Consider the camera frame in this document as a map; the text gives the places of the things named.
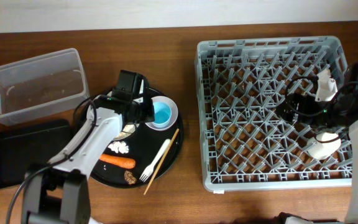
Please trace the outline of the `white plastic fork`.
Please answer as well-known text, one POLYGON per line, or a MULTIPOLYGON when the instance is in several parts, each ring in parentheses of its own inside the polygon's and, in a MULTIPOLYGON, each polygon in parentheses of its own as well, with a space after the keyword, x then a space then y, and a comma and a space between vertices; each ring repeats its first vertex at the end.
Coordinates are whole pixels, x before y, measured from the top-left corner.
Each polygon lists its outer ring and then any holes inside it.
POLYGON ((156 156, 154 157, 152 162, 144 169, 142 175, 140 176, 141 181, 145 182, 153 174, 155 165, 157 164, 157 162, 163 156, 163 154, 166 151, 169 143, 170 143, 170 139, 164 140, 164 142, 161 145, 160 149, 158 150, 156 156))

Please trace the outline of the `wooden chopstick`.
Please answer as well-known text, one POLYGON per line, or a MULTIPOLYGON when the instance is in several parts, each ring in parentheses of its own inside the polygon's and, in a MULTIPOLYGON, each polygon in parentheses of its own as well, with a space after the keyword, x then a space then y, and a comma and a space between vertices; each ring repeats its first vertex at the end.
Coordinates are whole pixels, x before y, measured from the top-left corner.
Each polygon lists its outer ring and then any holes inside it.
POLYGON ((166 158, 166 156, 167 156, 167 154, 168 154, 168 152, 169 152, 169 150, 170 150, 172 144, 174 143, 174 140, 176 139, 176 137, 177 137, 177 135, 178 135, 179 132, 180 132, 180 129, 177 129, 177 130, 175 131, 173 137, 171 138, 170 143, 169 143, 168 146, 166 147, 166 149, 165 149, 165 151, 164 151, 164 154, 163 154, 163 156, 161 157, 161 159, 160 159, 160 161, 159 161, 159 164, 158 164, 157 168, 154 170, 153 176, 152 176, 152 178, 150 179, 150 181, 149 181, 149 183, 148 183, 148 185, 147 185, 147 187, 146 187, 146 189, 145 189, 145 191, 144 191, 144 195, 146 195, 146 193, 148 192, 150 186, 152 185, 152 182, 154 181, 156 175, 158 174, 158 172, 159 172, 159 170, 160 170, 160 168, 161 168, 161 166, 162 166, 162 164, 163 164, 163 162, 164 162, 164 160, 165 160, 165 158, 166 158))

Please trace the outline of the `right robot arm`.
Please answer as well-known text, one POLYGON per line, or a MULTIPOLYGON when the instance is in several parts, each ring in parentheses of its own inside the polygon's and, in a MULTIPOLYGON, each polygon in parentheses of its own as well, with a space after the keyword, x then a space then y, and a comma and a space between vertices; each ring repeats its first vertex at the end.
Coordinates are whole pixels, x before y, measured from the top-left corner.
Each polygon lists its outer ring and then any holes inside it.
POLYGON ((316 130, 308 141, 308 154, 317 159, 328 158, 341 145, 342 129, 352 146, 351 201, 346 223, 358 223, 358 63, 337 82, 329 69, 307 78, 314 85, 315 96, 284 92, 284 101, 276 107, 281 119, 307 124, 316 130))

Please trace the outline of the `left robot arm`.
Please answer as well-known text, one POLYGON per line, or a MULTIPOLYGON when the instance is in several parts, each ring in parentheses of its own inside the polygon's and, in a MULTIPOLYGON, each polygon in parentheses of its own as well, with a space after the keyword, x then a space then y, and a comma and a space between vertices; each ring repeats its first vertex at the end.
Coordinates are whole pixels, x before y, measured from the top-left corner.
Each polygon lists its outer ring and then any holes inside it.
POLYGON ((85 122, 46 164, 33 164, 9 205, 6 222, 23 195, 21 223, 96 223, 91 217, 88 179, 104 150, 127 124, 154 120, 147 79, 121 70, 110 95, 88 99, 85 122))

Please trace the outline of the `cream white cup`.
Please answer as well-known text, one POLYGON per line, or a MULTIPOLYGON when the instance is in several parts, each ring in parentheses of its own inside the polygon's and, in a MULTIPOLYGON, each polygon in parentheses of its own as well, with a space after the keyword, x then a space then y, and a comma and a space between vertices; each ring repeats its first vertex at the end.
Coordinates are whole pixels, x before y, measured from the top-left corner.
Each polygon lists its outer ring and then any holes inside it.
POLYGON ((324 160, 331 156, 341 146, 341 139, 336 133, 321 133, 307 142, 307 153, 314 159, 324 160))

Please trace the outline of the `white bowl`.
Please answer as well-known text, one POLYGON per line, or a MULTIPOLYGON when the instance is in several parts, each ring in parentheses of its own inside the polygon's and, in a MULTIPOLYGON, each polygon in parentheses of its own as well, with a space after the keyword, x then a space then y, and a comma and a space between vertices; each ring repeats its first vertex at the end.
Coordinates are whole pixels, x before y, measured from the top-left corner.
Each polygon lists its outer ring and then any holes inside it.
POLYGON ((156 128, 152 122, 149 122, 149 123, 146 123, 146 125, 153 129, 153 130, 156 130, 156 131, 165 131, 167 129, 169 129, 172 125, 174 125, 174 123, 176 122, 177 118, 178 118, 178 108, 175 104, 175 102, 173 100, 171 100, 170 98, 166 97, 166 96, 155 96, 152 98, 152 102, 153 104, 155 102, 164 102, 166 103, 170 108, 171 108, 171 111, 172 111, 172 115, 171 115, 171 118, 170 118, 170 122, 168 124, 168 126, 166 126, 165 128, 156 128))

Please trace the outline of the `light blue cup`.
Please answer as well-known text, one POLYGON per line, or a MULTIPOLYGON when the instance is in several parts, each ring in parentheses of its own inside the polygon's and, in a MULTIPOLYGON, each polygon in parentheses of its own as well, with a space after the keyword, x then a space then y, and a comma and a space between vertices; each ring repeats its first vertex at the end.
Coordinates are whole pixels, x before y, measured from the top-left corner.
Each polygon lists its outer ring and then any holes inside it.
POLYGON ((156 128, 165 128, 170 122, 172 115, 171 108, 164 102, 155 102, 154 106, 154 118, 152 124, 156 128))

